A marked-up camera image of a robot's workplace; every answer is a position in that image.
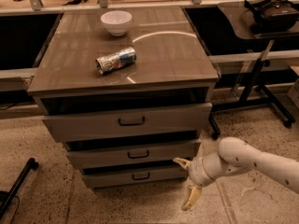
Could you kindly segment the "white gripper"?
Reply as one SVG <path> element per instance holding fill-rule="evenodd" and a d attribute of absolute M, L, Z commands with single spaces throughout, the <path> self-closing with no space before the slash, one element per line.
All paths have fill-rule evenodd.
<path fill-rule="evenodd" d="M 188 187 L 187 198 L 181 206 L 183 211 L 187 211 L 190 210 L 200 198 L 202 194 L 201 187 L 207 187 L 213 183 L 214 180 L 207 174 L 202 157 L 193 159 L 192 161 L 183 158 L 174 158 L 173 162 L 180 165 L 184 170 L 188 170 L 189 179 L 195 185 Z"/>

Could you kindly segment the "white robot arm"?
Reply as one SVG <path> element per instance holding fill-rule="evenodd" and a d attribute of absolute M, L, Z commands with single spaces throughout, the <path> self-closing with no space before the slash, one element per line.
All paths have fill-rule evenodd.
<path fill-rule="evenodd" d="M 299 193 L 299 162 L 272 153 L 262 152 L 249 143 L 235 137 L 225 137 L 218 143 L 218 150 L 205 157 L 194 157 L 191 161 L 174 158 L 188 173 L 192 181 L 189 195 L 181 209 L 191 209 L 202 189 L 217 178 L 241 175 L 251 169 L 272 178 L 284 187 Z"/>

